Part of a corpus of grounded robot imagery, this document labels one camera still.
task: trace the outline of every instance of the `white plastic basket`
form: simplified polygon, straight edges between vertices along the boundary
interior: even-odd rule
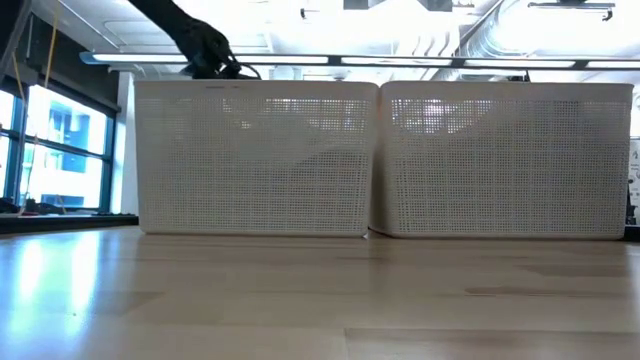
[[[142,230],[365,234],[377,95],[366,83],[136,83]]]
[[[392,82],[381,91],[374,229],[622,237],[631,85]]]

